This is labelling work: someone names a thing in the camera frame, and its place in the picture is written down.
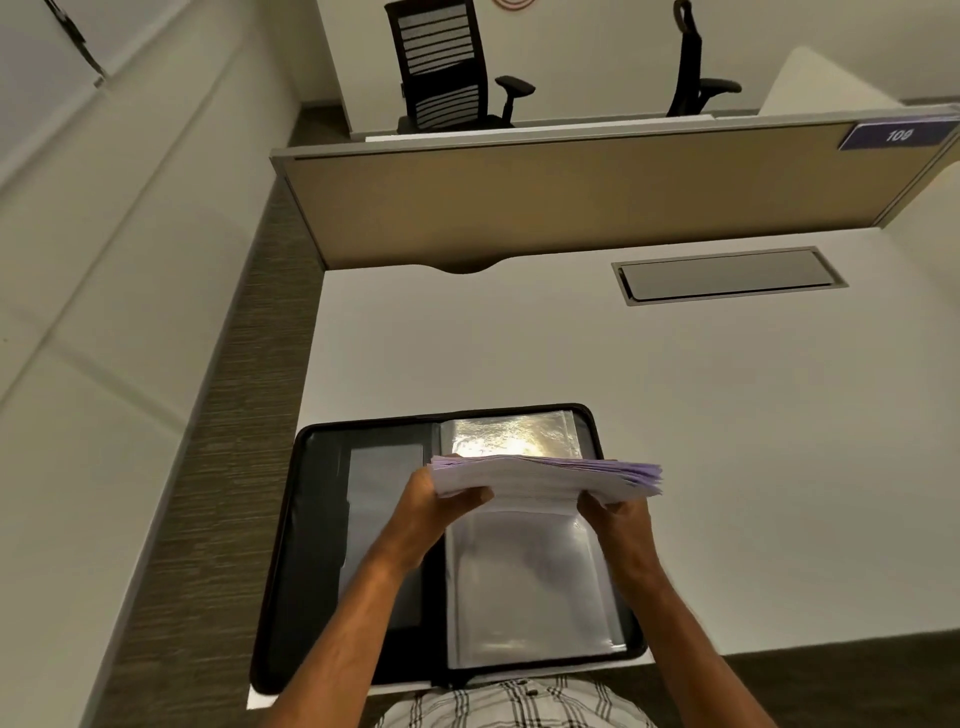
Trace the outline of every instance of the wall sign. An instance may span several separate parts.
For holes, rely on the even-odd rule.
[[[846,152],[849,149],[937,147],[958,124],[960,116],[867,121],[853,127],[840,149]]]

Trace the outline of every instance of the hand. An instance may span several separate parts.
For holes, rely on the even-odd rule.
[[[577,500],[577,510],[596,531],[621,593],[627,595],[638,587],[656,586],[666,580],[654,545],[646,498],[604,506],[584,491]]]
[[[410,476],[394,514],[370,549],[372,559],[385,560],[400,575],[417,567],[443,536],[446,527],[493,497],[490,488],[470,488],[439,497],[429,468]]]

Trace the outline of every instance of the black office chair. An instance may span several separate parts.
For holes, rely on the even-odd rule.
[[[473,0],[399,0],[384,6],[394,33],[407,115],[397,131],[510,129],[514,99],[536,89],[513,76],[502,116],[487,113],[487,65]]]
[[[704,110],[707,101],[721,93],[739,93],[743,86],[736,81],[700,78],[700,57],[704,42],[693,22],[690,0],[676,0],[673,17],[684,34],[680,47],[680,70],[677,73],[677,91],[667,116],[693,116]]]

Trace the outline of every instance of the paper stack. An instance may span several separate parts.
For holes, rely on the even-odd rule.
[[[488,505],[497,510],[505,507],[540,510],[540,504],[575,504],[581,491],[590,491],[602,503],[618,503],[661,493],[657,487],[661,473],[659,465],[617,460],[523,455],[434,456],[430,470],[438,495],[485,485],[492,488],[496,496]]]

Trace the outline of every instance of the gray carpet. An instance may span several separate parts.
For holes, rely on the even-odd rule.
[[[296,144],[346,140],[338,109],[305,111],[294,132]],[[275,190],[93,725],[259,720],[244,710],[248,670],[321,281]],[[731,662],[781,728],[960,726],[960,632]],[[595,676],[660,728],[680,724],[654,667]],[[369,700],[362,724],[395,700]]]

